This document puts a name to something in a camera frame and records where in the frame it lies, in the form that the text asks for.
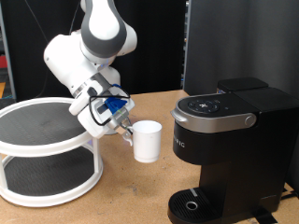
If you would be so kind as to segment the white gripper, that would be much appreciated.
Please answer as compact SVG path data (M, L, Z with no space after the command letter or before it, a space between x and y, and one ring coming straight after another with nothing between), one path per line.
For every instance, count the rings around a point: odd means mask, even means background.
M92 137L116 132L130 139L133 123L128 116L134 106L131 96L121 87L89 87L75 98L69 111Z

